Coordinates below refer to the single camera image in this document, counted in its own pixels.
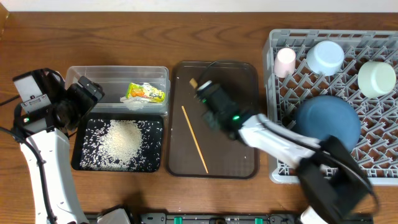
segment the clear plastic container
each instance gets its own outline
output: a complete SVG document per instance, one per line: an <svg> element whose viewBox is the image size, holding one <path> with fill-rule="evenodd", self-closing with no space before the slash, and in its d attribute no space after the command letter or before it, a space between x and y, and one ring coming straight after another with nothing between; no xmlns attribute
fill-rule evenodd
<svg viewBox="0 0 398 224"><path fill-rule="evenodd" d="M137 113L167 115L169 110L169 70L161 66L72 66L68 69L66 87L87 77L100 84L104 98L93 108L97 113ZM149 83L165 93L161 103L122 103L130 83Z"/></svg>

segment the wooden stick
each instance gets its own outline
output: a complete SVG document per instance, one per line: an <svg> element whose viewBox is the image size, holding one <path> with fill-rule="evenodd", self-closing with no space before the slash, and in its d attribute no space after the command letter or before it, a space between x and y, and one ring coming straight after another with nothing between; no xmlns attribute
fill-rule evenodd
<svg viewBox="0 0 398 224"><path fill-rule="evenodd" d="M201 150L200 150L200 148L199 148L197 138L195 137L195 133L193 132L193 129L192 129L192 126L191 126L191 122L189 122L189 118L188 118L187 112L185 111L184 106L181 106L181 108L182 108L182 111L184 112L185 119L187 120L189 130L191 130L192 138L193 138L193 140L194 140L194 142L195 142L195 145L197 146L197 149L198 149L198 152L199 152L199 156L200 156L201 162L203 163L203 166L204 166L205 169L206 169L206 173L209 173L209 171L207 170L207 166L206 166L205 159L203 158L203 155L201 154Z"/></svg>

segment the metal grid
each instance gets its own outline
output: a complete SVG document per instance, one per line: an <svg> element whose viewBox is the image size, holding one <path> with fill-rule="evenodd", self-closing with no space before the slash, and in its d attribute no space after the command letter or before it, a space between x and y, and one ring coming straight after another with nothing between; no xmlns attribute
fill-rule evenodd
<svg viewBox="0 0 398 224"><path fill-rule="evenodd" d="M295 125L293 114L305 100L318 95L331 95L347 101L357 112L361 120L361 137L351 155L358 165L366 172L374 184L398 185L398 83L394 90L375 99L366 98L358 88L358 70L367 61L386 62L393 66L398 74L397 33L375 38L379 35L373 32L372 39L364 43L363 38L369 36L363 31L342 30L273 30L279 32L279 38L268 41L270 44L264 67L266 70L267 104L270 119L291 129ZM337 42L345 51L345 61L341 70L333 76L318 76L312 73L306 63L307 52L318 42L330 39ZM277 78L273 72L273 61L277 52L283 47L295 50L296 71L287 78ZM295 179L280 179L280 176L294 176L294 170L281 161L270 169L274 181L291 183ZM332 176L336 169L324 167L325 176Z"/></svg>

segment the cup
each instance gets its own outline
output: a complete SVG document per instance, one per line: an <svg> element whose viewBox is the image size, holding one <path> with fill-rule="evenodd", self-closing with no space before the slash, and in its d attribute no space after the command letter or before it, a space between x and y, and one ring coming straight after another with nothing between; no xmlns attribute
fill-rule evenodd
<svg viewBox="0 0 398 224"><path fill-rule="evenodd" d="M275 58L274 73L280 78L286 78L294 73L296 66L296 53L286 47L280 49Z"/></svg>
<svg viewBox="0 0 398 224"><path fill-rule="evenodd" d="M319 75L336 74L344 62L344 51L330 40L319 42L307 53L307 65Z"/></svg>
<svg viewBox="0 0 398 224"><path fill-rule="evenodd" d="M396 81L394 69L384 62L366 62L359 69L358 86L368 98L376 98L391 92Z"/></svg>

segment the yellow candy wrapper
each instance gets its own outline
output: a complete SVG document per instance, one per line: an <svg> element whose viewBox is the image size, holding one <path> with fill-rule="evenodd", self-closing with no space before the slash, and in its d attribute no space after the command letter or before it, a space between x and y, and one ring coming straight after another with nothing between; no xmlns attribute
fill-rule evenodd
<svg viewBox="0 0 398 224"><path fill-rule="evenodd" d="M134 98L134 100L137 101L161 103L164 101L165 94L162 90L156 89L149 83L143 83L142 85L130 83L126 98Z"/></svg>

